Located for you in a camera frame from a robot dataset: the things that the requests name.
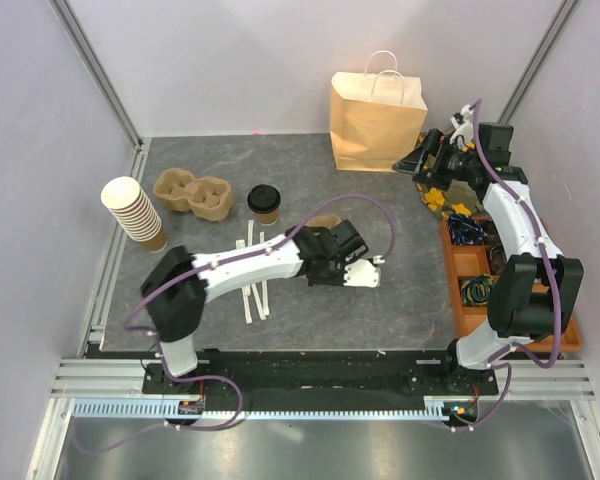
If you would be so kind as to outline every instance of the metal floor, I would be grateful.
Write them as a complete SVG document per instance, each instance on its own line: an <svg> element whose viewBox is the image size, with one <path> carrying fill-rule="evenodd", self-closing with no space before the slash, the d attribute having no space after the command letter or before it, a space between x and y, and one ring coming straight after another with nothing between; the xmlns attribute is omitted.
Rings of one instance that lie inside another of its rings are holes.
<svg viewBox="0 0 600 480"><path fill-rule="evenodd" d="M155 422L72 421L87 448ZM158 429L98 457L66 453L71 480L593 479L569 404L556 402L507 403L473 433L417 422L247 421L221 432Z"/></svg>

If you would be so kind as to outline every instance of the stack of paper cups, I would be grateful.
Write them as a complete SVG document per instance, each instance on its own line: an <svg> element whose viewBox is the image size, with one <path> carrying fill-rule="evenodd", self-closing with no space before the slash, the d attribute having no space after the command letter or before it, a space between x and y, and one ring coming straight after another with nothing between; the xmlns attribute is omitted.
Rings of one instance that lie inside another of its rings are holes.
<svg viewBox="0 0 600 480"><path fill-rule="evenodd" d="M102 189L100 200L129 237L140 242L147 250L158 252L167 244L162 220L147 194L133 178L114 178Z"/></svg>

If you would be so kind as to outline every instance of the wall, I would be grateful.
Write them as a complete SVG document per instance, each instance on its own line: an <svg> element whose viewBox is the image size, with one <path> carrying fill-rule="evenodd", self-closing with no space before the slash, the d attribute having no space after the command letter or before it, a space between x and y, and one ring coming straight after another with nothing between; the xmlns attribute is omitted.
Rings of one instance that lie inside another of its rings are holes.
<svg viewBox="0 0 600 480"><path fill-rule="evenodd" d="M512 123L540 216L584 264L576 314L600 401L600 0L578 7Z"/></svg>
<svg viewBox="0 0 600 480"><path fill-rule="evenodd" d="M140 133L178 136L326 132L331 76L382 49L422 78L428 125L478 96L495 120L559 1L71 4Z"/></svg>
<svg viewBox="0 0 600 480"><path fill-rule="evenodd" d="M0 480L24 478L75 355L132 148L44 0L0 1Z"/></svg>

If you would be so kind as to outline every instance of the robotic arm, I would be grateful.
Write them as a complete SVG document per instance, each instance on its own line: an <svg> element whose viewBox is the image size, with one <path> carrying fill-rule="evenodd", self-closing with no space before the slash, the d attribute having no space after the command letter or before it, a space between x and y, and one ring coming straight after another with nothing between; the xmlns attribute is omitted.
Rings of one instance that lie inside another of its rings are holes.
<svg viewBox="0 0 600 480"><path fill-rule="evenodd" d="M290 232L291 229L265 245L214 254L189 254L182 246L172 248L142 284L141 293L147 297L159 286L193 268L273 247ZM269 254L220 264L171 287L147 306L169 370L182 376L196 368L198 360L193 333L200 325L207 302L264 280L299 276L306 276L309 286L375 288L380 284L377 264L381 260L364 259L368 251L366 243L348 220L330 230L303 227L292 241L272 249Z"/></svg>
<svg viewBox="0 0 600 480"><path fill-rule="evenodd" d="M395 171L413 175L415 182L430 188L447 190L452 180L466 181L491 215L500 234L507 264L489 296L487 320L470 335L449 346L452 369L465 371L490 368L490 363L496 360L494 355L505 355L506 346L514 342L527 344L553 334L552 293L533 289L537 282L548 286L548 277L528 213L540 225L556 276L562 307L562 332L569 324L583 276L580 261L565 258L542 226L531 203L522 169L509 166L513 127L480 123L478 135L489 164L524 200L528 211L489 176L474 148L472 120L472 107L467 105L451 118L455 127L452 134L430 130L421 145L393 167ZM435 157L435 162L428 167L430 155Z"/></svg>

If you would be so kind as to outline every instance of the wooden tray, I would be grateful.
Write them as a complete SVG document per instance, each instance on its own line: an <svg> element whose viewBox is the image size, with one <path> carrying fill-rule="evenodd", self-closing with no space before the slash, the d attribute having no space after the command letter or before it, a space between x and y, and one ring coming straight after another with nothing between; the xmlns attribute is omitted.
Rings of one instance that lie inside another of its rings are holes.
<svg viewBox="0 0 600 480"><path fill-rule="evenodd" d="M487 307L466 307L462 305L460 296L460 282L466 278L476 277L478 275L491 275L489 269L488 254L493 245L453 245L449 235L447 219L440 223L440 237L444 249L444 262L447 267L447 280L449 283L449 294L451 295L451 307L456 325L456 334L458 337L464 337L473 332L482 322L487 319ZM492 275L494 281L498 280L497 275ZM536 284L534 291L546 291L547 287ZM553 335L540 342L529 344L529 348L534 352L551 352L551 343ZM571 316L571 321L567 330L562 335L562 352L575 352L582 348L580 333L576 325L575 316Z"/></svg>

